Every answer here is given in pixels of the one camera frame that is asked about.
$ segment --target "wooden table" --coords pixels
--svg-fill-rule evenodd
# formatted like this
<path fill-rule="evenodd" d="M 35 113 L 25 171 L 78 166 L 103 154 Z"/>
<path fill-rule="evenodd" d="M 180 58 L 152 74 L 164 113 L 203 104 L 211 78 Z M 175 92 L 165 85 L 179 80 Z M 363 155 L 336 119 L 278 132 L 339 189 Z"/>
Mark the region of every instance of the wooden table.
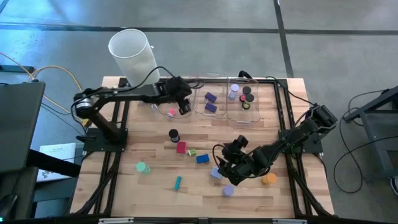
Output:
<path fill-rule="evenodd" d="M 117 86 L 120 77 L 104 77 L 103 86 Z M 307 99 L 301 78 L 287 80 L 289 90 Z M 308 109 L 308 104 L 290 97 L 294 117 Z M 108 103 L 101 113 L 111 119 L 113 103 Z M 270 144 L 277 140 L 279 120 L 272 85 L 259 85 L 259 109 L 261 120 L 248 127 L 232 127 L 227 119 L 210 119 L 193 112 L 190 122 L 176 122 L 153 113 L 150 105 L 131 102 L 127 128 L 127 148 L 122 153 L 118 182 L 112 209 L 113 217 L 223 217 L 223 218 L 292 218 L 294 212 L 284 155 L 274 162 L 271 172 L 278 176 L 276 184 L 262 185 L 260 178 L 246 179 L 235 188 L 233 197 L 222 196 L 228 179 L 216 181 L 210 177 L 215 165 L 211 149 L 215 144 L 231 142 L 244 135 L 249 144 L 247 150 Z M 209 164 L 197 164 L 194 157 L 177 154 L 176 145 L 170 141 L 169 130 L 179 131 L 181 141 L 198 155 L 209 154 Z M 71 212 L 77 211 L 89 199 L 100 179 L 104 153 L 95 152 L 85 159 Z M 136 172 L 139 161 L 148 164 L 152 172 L 142 175 Z M 326 210 L 333 213 L 325 171 L 314 155 L 303 155 L 307 184 Z M 175 191 L 177 176 L 182 176 L 180 190 Z M 300 208 L 304 210 L 302 191 L 297 186 Z M 106 205 L 108 188 L 104 191 L 101 211 Z"/>

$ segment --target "purple block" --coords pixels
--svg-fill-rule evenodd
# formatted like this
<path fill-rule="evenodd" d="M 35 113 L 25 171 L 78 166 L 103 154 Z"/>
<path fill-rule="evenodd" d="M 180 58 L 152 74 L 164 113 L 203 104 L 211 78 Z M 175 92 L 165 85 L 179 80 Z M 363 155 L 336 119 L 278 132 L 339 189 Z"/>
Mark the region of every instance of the purple block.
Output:
<path fill-rule="evenodd" d="M 208 161 L 209 161 L 209 155 L 208 154 L 197 156 L 197 163 L 204 163 L 204 162 L 208 162 Z"/>
<path fill-rule="evenodd" d="M 217 96 L 207 92 L 205 95 L 205 98 L 210 100 L 212 103 L 214 103 L 217 100 Z"/>
<path fill-rule="evenodd" d="M 206 110 L 210 110 L 211 112 L 215 113 L 216 110 L 217 110 L 217 107 L 216 107 L 215 105 L 212 105 L 212 104 L 210 104 L 210 103 L 207 103 L 206 106 L 205 106 L 205 109 L 206 109 Z"/>
<path fill-rule="evenodd" d="M 218 172 L 218 167 L 213 167 L 210 172 L 210 175 L 219 180 L 221 180 L 221 178 L 223 178 L 223 176 Z"/>
<path fill-rule="evenodd" d="M 234 194 L 234 186 L 232 186 L 232 185 L 225 186 L 223 189 L 223 195 L 225 197 L 230 197 L 230 196 L 232 196 L 232 194 Z"/>

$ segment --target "yellow cable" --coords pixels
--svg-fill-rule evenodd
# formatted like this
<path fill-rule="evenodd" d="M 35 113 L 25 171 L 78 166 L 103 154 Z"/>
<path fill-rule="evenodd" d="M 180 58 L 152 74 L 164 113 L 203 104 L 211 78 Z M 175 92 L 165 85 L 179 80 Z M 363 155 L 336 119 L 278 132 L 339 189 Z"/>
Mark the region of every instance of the yellow cable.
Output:
<path fill-rule="evenodd" d="M 28 72 L 28 70 L 25 69 L 25 67 L 23 67 L 20 63 L 16 62 L 14 59 L 8 57 L 6 54 L 4 54 L 4 53 L 2 53 L 2 52 L 0 52 L 0 54 L 3 55 L 3 56 L 5 56 L 5 57 L 8 58 L 9 60 L 13 61 L 14 63 L 16 63 L 18 66 L 20 66 L 20 67 L 29 75 L 29 77 L 28 77 L 28 79 L 27 79 L 27 82 L 29 82 L 30 79 L 34 79 L 35 76 L 36 76 L 40 71 L 42 71 L 42 70 L 44 70 L 44 69 L 46 69 L 46 68 L 59 68 L 59 69 L 63 70 L 64 72 L 68 73 L 68 74 L 73 78 L 73 80 L 75 81 L 75 83 L 77 84 L 77 87 L 79 88 L 79 90 L 82 91 L 81 86 L 80 86 L 79 82 L 77 81 L 76 77 L 75 77 L 71 72 L 69 72 L 68 70 L 66 70 L 66 69 L 64 69 L 64 68 L 62 68 L 62 67 L 60 67 L 60 66 L 49 65 L 49 66 L 42 67 L 42 68 L 40 68 L 40 69 L 34 71 L 33 73 L 30 73 L 30 72 Z M 64 108 L 63 106 L 61 106 L 61 105 L 59 105 L 58 103 L 54 102 L 53 100 L 51 100 L 50 98 L 48 98 L 46 95 L 44 95 L 44 98 L 45 98 L 46 100 L 48 100 L 49 102 L 51 102 L 52 104 L 54 104 L 55 106 L 58 106 L 59 108 L 63 109 L 63 110 L 66 111 L 67 113 L 70 113 L 66 108 Z"/>

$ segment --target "blue block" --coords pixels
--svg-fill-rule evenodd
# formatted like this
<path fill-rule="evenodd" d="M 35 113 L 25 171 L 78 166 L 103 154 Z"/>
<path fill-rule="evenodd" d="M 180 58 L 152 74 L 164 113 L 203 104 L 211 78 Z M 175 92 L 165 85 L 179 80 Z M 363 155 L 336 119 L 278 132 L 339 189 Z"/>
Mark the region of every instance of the blue block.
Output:
<path fill-rule="evenodd" d="M 217 100 L 217 96 L 215 96 L 215 95 L 213 95 L 213 94 L 211 94 L 209 92 L 206 93 L 205 98 L 210 100 L 213 103 Z"/>
<path fill-rule="evenodd" d="M 218 172 L 218 167 L 213 167 L 211 170 L 210 175 L 214 178 L 217 178 L 219 180 L 221 180 L 221 178 L 223 178 L 223 176 Z"/>
<path fill-rule="evenodd" d="M 174 186 L 174 190 L 179 190 L 182 177 L 178 176 Z"/>
<path fill-rule="evenodd" d="M 208 161 L 209 161 L 209 155 L 208 154 L 197 156 L 197 163 L 204 163 L 204 162 L 208 162 Z"/>
<path fill-rule="evenodd" d="M 215 106 L 215 105 L 212 105 L 212 104 L 210 104 L 210 103 L 207 103 L 206 104 L 206 106 L 205 106 L 205 109 L 206 110 L 210 110 L 211 112 L 216 112 L 216 110 L 217 110 L 217 107 Z"/>

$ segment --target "transparent container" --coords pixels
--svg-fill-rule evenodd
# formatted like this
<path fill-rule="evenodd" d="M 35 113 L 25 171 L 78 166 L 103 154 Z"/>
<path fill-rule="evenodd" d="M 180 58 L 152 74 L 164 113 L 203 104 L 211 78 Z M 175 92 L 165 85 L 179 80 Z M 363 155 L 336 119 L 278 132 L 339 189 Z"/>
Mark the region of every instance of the transparent container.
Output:
<path fill-rule="evenodd" d="M 190 86 L 195 86 L 195 82 L 197 81 L 196 77 L 182 77 L 184 80 L 187 80 Z M 157 108 L 159 110 L 159 113 L 164 115 L 164 117 L 166 119 L 169 119 L 171 121 L 189 121 L 190 116 L 192 115 L 192 112 L 194 110 L 194 106 L 195 106 L 195 95 L 196 95 L 197 90 L 196 89 L 192 89 L 192 94 L 189 96 L 186 96 L 185 99 L 189 99 L 190 100 L 190 107 L 191 107 L 191 111 L 181 115 L 179 112 L 179 106 L 178 103 L 162 103 L 161 105 L 157 105 Z M 174 110 L 175 114 L 174 116 L 171 116 L 170 110 Z"/>
<path fill-rule="evenodd" d="M 225 82 L 204 83 L 203 87 L 197 89 L 195 96 L 195 112 L 209 118 L 221 119 L 226 114 L 226 99 L 228 97 L 227 77 L 225 74 L 220 73 L 207 73 L 203 74 L 203 76 L 208 78 L 219 78 L 220 80 L 225 80 Z M 217 97 L 214 103 L 205 98 L 207 93 L 211 93 Z M 207 103 L 216 106 L 217 110 L 214 113 L 206 110 L 205 106 Z"/>
<path fill-rule="evenodd" d="M 258 98 L 259 82 L 248 78 L 229 78 L 228 87 L 232 84 L 238 84 L 239 90 L 235 100 L 230 100 L 229 98 L 226 100 L 227 118 L 238 124 L 251 124 L 259 121 L 261 118 Z M 250 108 L 248 110 L 242 107 L 242 102 L 239 100 L 239 97 L 243 95 L 243 88 L 245 86 L 250 87 L 251 94 L 254 96 L 254 100 L 250 103 Z"/>

